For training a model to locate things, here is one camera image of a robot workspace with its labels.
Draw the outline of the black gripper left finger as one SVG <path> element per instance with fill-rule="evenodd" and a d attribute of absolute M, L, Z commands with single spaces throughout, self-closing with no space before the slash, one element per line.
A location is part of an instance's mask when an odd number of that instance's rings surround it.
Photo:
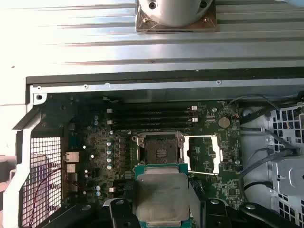
<path fill-rule="evenodd" d="M 50 222 L 51 228 L 136 228 L 138 218 L 125 199 L 101 205 L 75 205 Z"/>

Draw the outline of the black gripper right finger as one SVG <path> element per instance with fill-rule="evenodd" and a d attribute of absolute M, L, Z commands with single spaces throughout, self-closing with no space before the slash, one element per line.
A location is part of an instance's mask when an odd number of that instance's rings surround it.
<path fill-rule="evenodd" d="M 297 228 L 298 226 L 256 203 L 243 203 L 238 210 L 218 199 L 209 199 L 201 205 L 202 228 Z"/>

